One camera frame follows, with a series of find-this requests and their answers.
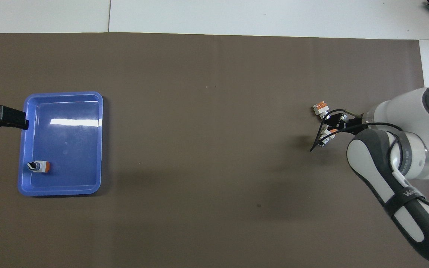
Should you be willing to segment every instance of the plastic tray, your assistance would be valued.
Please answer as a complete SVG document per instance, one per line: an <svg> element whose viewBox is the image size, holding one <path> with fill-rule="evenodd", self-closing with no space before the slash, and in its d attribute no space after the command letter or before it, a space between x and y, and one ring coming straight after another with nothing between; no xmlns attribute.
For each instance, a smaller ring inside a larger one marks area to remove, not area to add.
<svg viewBox="0 0 429 268"><path fill-rule="evenodd" d="M23 195L87 195L97 191L102 169L102 110L97 92L32 94L24 102L18 189ZM47 173L27 163L48 161Z"/></svg>

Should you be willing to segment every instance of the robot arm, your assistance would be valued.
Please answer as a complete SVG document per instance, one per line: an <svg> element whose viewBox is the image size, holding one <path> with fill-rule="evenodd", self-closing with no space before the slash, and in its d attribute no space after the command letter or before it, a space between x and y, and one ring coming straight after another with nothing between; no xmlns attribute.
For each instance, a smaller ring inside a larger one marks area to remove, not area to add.
<svg viewBox="0 0 429 268"><path fill-rule="evenodd" d="M350 167L410 245L429 261L429 202L407 181L429 179L429 88L373 107L363 114L362 122L341 116L323 117L322 122L334 132L326 133L317 144L325 145L335 130L355 135L347 148Z"/></svg>
<svg viewBox="0 0 429 268"><path fill-rule="evenodd" d="M398 170L394 143L395 137L386 131L365 129L350 142L347 159L410 245L429 261L429 202Z"/></svg>

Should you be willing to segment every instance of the brown paper mat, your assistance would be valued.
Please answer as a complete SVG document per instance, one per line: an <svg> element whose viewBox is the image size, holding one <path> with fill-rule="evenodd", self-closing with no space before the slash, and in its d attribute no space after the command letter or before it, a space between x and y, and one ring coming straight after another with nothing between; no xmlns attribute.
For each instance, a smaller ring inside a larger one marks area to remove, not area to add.
<svg viewBox="0 0 429 268"><path fill-rule="evenodd" d="M423 87L418 41L0 34L0 105L104 96L102 186L17 191L0 129L0 267L429 267L350 170L308 149L310 107L362 113Z"/></svg>

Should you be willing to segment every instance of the black cable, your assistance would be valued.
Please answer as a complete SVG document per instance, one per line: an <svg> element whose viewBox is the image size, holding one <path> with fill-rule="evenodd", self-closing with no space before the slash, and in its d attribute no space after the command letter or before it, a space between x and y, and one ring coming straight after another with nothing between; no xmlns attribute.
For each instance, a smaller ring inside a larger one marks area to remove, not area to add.
<svg viewBox="0 0 429 268"><path fill-rule="evenodd" d="M393 166L392 166L392 163L391 163L391 153L392 153L393 146L395 146L396 143L398 143L398 144L400 144L400 143L399 143L399 139L398 139L397 135L395 135L395 134L393 134L391 132L389 132L389 133L392 134L395 137L395 139L393 140L393 143L390 145L390 147L388 147L388 150L387 150L388 166L390 167L390 170L393 172Z"/></svg>
<svg viewBox="0 0 429 268"><path fill-rule="evenodd" d="M365 124L353 125L352 127L346 127L346 128L344 128L344 129L337 130L337 131L332 132L331 134L329 134L329 135L327 135L327 136L323 137L322 139L318 140L318 141L315 143L315 145L314 145L314 146L313 146L309 151L312 151L312 150L315 148L315 146L316 146L317 144L319 144L320 142L322 142L323 140L327 139L328 137L330 137L330 136L332 136L332 135L335 135L335 134L340 133L340 132L347 132L347 131L349 131L349 130L356 129L356 128L359 128L359 127L367 127L367 126L369 126L369 125L386 125L386 126L388 126L388 127L393 127L393 128L396 128L396 129L398 129L398 130L400 130L400 131L403 131L403 129L402 129L402 128L400 128L400 127L398 127L398 126L396 126L396 125L394 125L394 124L390 124L390 123L381 123L381 122L376 123L376 122L374 122L374 123L365 123Z"/></svg>
<svg viewBox="0 0 429 268"><path fill-rule="evenodd" d="M320 122L319 130L317 131L317 135L315 135L315 141L314 141L314 143L312 144L312 148L311 148L309 151L312 151L312 150L317 146L317 144L318 144L318 142L317 142L317 141L318 141L318 140L319 140L319 138L320 138L320 131L322 130L323 125L325 124L325 119L327 118L327 116L329 116L330 114L332 114L332 113L334 113L334 112L343 112L343 113L346 113L346 114L350 114L350 115L352 115L353 117L362 118L362 116L361 116L361 115L354 114L354 113L349 112L349 111L347 111L347 110L345 110L345 109L335 109L335 110L331 110L330 112L328 112L327 114L325 114L325 115L322 117L322 121Z"/></svg>
<svg viewBox="0 0 429 268"><path fill-rule="evenodd" d="M400 168L401 167L401 163L403 163L403 146L401 145L400 137L398 137L398 135L396 135L393 132L388 131L388 133L392 134L392 136L395 137L395 141L393 142L393 144L390 147L393 148L393 146L395 145L395 143L398 144L398 149L400 151L400 163L398 165L398 168ZM390 156L391 156L391 149L389 148L389 150L388 150L388 162L389 163L390 163Z"/></svg>

